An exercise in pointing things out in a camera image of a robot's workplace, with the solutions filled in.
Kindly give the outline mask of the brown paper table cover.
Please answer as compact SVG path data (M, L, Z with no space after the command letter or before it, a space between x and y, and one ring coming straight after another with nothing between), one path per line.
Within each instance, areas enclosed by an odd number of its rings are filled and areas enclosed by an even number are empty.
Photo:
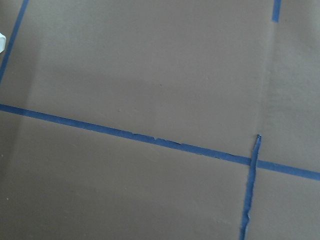
M317 240L317 0L3 0L3 240Z

